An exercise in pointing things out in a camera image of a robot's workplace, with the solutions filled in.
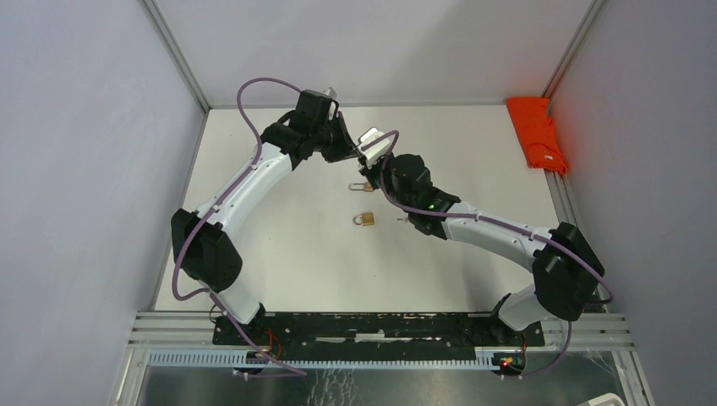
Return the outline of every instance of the folded red fabric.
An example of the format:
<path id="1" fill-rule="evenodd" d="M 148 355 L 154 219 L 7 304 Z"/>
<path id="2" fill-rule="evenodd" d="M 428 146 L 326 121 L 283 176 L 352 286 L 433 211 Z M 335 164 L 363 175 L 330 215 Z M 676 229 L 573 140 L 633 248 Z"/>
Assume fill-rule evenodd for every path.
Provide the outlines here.
<path id="1" fill-rule="evenodd" d="M 570 165 L 558 146 L 553 119 L 548 117 L 550 99 L 511 97 L 506 104 L 528 165 L 567 173 Z"/>

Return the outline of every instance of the robotic arm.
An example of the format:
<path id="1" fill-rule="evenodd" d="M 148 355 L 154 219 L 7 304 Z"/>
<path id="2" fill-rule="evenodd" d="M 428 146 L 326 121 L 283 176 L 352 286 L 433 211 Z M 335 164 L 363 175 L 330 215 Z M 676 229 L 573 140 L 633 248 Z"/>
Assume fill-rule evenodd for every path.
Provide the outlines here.
<path id="1" fill-rule="evenodd" d="M 383 189 L 421 233 L 477 245 L 533 273 L 534 285 L 508 294 L 494 308 L 496 335 L 519 332 L 551 316 L 578 319 L 598 282 L 568 255 L 541 242 L 550 239 L 567 247 L 604 275 L 602 265 L 575 226 L 561 223 L 556 229 L 536 228 L 484 213 L 436 188 L 420 156 L 393 156 L 391 140 L 377 129 L 370 129 L 355 145 L 334 97 L 333 90 L 301 92 L 296 109 L 261 135 L 263 151 L 254 166 L 256 151 L 215 196 L 192 213 L 180 209 L 172 217 L 176 261 L 200 217 L 212 208 L 216 212 L 213 223 L 205 223 L 190 243 L 181 265 L 190 277 L 211 289 L 239 323 L 250 323 L 262 305 L 238 279 L 242 259 L 231 236 L 237 234 L 265 193 L 314 152 L 320 152 L 327 162 L 358 158 L 359 172 L 374 189 Z M 249 166 L 249 175 L 239 186 L 233 186 Z M 506 227 L 526 231 L 515 233 Z"/>

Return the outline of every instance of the white wall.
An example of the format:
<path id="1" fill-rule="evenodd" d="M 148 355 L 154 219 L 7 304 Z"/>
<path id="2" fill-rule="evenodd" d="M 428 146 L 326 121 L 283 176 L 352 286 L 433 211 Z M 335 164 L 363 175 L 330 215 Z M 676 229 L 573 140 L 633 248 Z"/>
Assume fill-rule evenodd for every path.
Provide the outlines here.
<path id="1" fill-rule="evenodd" d="M 503 103 L 539 95 L 590 0 L 158 0 L 212 106 L 256 76 L 340 102 Z M 282 89 L 248 105 L 292 105 Z"/>
<path id="2" fill-rule="evenodd" d="M 201 114 L 139 2 L 0 8 L 0 404 L 106 404 Z"/>
<path id="3" fill-rule="evenodd" d="M 714 404 L 717 3 L 610 2 L 553 103 L 658 404 Z"/>

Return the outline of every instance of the table surface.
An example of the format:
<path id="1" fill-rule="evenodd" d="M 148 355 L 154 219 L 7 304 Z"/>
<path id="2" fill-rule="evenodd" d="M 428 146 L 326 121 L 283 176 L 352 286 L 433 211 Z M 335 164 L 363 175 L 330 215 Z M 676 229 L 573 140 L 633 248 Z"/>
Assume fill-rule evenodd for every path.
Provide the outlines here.
<path id="1" fill-rule="evenodd" d="M 258 129 L 286 109 L 251 109 Z M 488 213 L 554 227 L 555 208 L 542 170 L 528 168 L 505 106 L 345 107 L 349 133 L 398 129 L 395 152 L 420 154 L 434 185 Z M 213 196 L 255 145 L 235 110 L 212 110 L 183 207 Z M 428 237 L 380 191 L 353 192 L 362 182 L 355 160 L 327 164 L 315 155 L 280 181 L 233 237 L 239 276 L 268 311 L 484 311 L 533 279 L 520 266 L 475 246 Z M 353 225 L 372 211 L 376 224 Z M 156 310 L 208 310 L 200 295 L 172 297 L 173 256 Z M 183 272 L 179 289 L 199 285 Z"/>

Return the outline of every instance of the gray floor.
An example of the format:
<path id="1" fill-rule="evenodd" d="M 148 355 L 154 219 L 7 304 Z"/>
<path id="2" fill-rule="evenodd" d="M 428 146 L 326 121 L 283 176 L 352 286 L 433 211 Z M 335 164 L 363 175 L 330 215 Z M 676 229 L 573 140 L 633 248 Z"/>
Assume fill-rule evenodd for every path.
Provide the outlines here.
<path id="1" fill-rule="evenodd" d="M 609 353 L 569 354 L 550 374 L 501 381 L 480 370 L 310 370 L 305 378 L 246 382 L 227 369 L 151 367 L 143 405 L 523 405 L 576 406 L 607 392 L 621 397 Z M 553 354 L 529 354 L 539 368 Z"/>

